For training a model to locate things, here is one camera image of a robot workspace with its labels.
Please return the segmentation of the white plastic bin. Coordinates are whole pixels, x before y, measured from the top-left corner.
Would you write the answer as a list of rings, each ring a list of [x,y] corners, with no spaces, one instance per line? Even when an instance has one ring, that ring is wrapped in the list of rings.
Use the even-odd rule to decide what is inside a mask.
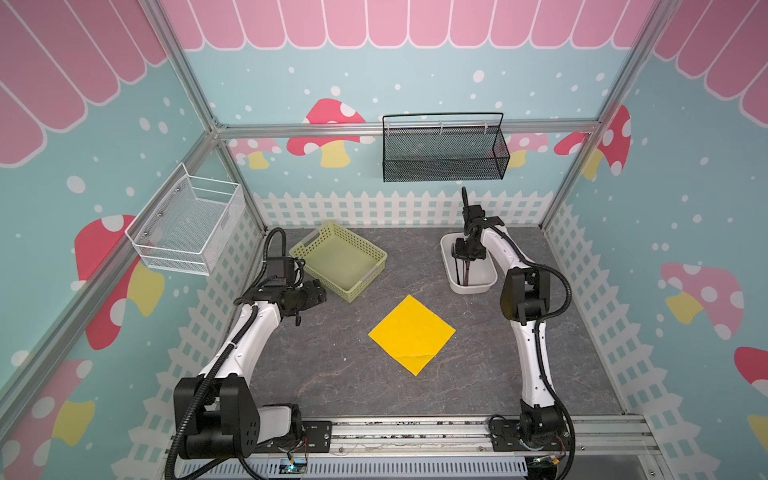
[[[463,265],[452,252],[460,233],[449,233],[440,239],[441,257],[450,289],[459,295],[476,295],[487,292],[497,281],[498,274],[490,255],[485,260],[471,261],[469,285],[461,285]]]

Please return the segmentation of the yellow paper napkin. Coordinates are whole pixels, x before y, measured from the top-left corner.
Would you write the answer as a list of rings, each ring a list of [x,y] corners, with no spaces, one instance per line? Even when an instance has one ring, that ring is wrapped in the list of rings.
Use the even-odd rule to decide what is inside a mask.
[[[455,332],[437,314],[408,295],[368,336],[393,360],[417,377]]]

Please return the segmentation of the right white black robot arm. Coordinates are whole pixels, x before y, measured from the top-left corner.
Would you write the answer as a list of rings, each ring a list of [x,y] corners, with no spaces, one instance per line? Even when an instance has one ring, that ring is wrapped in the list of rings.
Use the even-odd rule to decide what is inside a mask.
[[[500,309],[522,368],[518,435],[530,450],[547,447],[568,431],[568,422],[550,379],[545,326],[569,308],[570,284],[559,271],[525,255],[496,217],[467,217],[455,252],[469,263],[490,257],[505,270]]]

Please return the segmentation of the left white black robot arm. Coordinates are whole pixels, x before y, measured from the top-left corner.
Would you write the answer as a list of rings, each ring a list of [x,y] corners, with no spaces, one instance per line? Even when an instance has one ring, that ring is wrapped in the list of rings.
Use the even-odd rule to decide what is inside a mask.
[[[182,378],[174,389],[171,459],[245,459],[261,448],[291,451],[304,443],[299,407],[257,406],[250,381],[283,319],[300,322],[303,311],[326,300],[318,280],[298,287],[257,286],[235,300],[239,317],[223,347],[200,373]]]

